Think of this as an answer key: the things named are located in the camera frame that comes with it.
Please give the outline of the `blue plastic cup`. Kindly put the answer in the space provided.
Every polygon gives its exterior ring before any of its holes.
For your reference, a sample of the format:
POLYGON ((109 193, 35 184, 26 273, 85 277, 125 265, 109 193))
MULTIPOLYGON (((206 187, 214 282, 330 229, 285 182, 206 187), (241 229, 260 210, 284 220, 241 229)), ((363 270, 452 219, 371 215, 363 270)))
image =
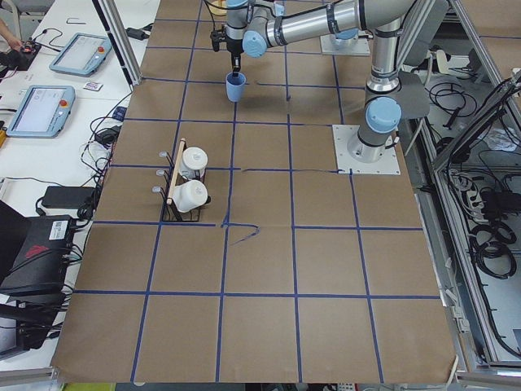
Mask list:
POLYGON ((225 78, 227 98, 232 103, 237 103, 243 96, 247 78, 241 72, 230 72, 225 78))

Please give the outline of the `white mug upper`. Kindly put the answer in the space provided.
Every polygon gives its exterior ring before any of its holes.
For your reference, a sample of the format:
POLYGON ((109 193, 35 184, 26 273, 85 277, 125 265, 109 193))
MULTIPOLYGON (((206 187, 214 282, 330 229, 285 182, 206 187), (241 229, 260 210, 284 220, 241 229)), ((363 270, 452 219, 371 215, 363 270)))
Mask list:
POLYGON ((179 174, 186 179, 201 179, 208 165, 208 155, 200 147, 188 147, 182 153, 179 174))

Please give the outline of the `white mug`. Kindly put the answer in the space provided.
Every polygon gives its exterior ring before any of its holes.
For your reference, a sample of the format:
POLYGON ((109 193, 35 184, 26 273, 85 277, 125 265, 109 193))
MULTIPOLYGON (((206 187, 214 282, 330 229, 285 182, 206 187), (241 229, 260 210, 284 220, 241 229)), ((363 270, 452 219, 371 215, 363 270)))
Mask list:
POLYGON ((182 153, 179 174, 186 179, 201 179, 208 165, 208 155, 200 147, 188 147, 182 153))
POLYGON ((173 203, 180 213, 190 212, 210 202, 208 190, 199 180, 190 180, 174 188, 173 203))

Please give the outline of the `white mug lower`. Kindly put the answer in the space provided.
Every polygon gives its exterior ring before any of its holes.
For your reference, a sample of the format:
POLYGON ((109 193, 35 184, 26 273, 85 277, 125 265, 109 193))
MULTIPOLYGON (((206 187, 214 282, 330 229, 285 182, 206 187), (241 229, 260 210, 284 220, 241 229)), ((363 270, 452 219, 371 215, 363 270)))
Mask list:
POLYGON ((174 188, 173 203, 180 213, 190 212, 210 202, 208 190, 199 180, 190 180, 174 188))

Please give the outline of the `teach pendant upper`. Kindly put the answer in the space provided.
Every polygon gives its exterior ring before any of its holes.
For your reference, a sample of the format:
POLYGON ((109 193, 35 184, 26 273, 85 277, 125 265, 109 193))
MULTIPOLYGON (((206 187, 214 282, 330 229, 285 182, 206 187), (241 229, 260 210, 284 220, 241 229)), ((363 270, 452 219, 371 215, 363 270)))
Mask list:
POLYGON ((80 77, 95 73, 112 50, 108 37, 76 33, 50 63, 49 69, 80 77))

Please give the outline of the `teach pendant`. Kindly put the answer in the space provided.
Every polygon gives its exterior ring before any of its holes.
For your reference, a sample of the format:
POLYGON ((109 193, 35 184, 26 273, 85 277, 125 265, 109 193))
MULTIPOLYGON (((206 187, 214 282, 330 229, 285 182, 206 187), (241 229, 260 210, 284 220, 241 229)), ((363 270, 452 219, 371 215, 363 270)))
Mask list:
POLYGON ((64 128, 76 98, 72 86, 32 85, 7 128, 10 138, 53 138, 64 128))
POLYGON ((95 73, 112 50, 108 37, 76 33, 50 63, 49 69, 80 77, 95 73))

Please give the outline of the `teach pendant lower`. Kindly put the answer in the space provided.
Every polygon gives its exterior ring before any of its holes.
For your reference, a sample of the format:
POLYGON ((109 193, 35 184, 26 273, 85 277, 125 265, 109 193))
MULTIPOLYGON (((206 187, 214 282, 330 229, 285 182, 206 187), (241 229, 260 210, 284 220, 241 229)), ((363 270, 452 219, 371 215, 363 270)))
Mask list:
POLYGON ((10 138, 53 138, 64 128, 76 98, 72 86, 32 85, 7 128, 10 138))

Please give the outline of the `black power adapter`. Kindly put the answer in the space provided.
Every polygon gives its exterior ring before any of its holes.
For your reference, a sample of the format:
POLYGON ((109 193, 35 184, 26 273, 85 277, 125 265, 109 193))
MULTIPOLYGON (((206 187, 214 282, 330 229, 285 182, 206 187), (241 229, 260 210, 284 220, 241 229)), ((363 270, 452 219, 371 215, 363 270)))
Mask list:
POLYGON ((93 187, 47 187, 42 206, 47 209, 79 209, 92 200, 93 187))

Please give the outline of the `black computer box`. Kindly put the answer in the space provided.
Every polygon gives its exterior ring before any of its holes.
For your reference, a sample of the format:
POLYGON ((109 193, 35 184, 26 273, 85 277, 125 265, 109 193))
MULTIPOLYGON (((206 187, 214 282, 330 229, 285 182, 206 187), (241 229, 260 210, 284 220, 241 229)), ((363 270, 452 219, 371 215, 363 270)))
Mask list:
POLYGON ((14 297, 57 292, 72 251, 68 215, 1 218, 1 293, 14 297))

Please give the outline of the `aluminium frame post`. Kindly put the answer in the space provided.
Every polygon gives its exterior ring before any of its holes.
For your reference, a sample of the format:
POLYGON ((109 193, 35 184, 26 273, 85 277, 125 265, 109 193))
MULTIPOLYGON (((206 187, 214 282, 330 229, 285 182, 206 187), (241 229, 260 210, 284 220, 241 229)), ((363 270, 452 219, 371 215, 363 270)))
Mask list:
POLYGON ((116 53, 127 83, 130 86, 139 85, 142 74, 116 3, 113 0, 92 0, 92 3, 116 53))

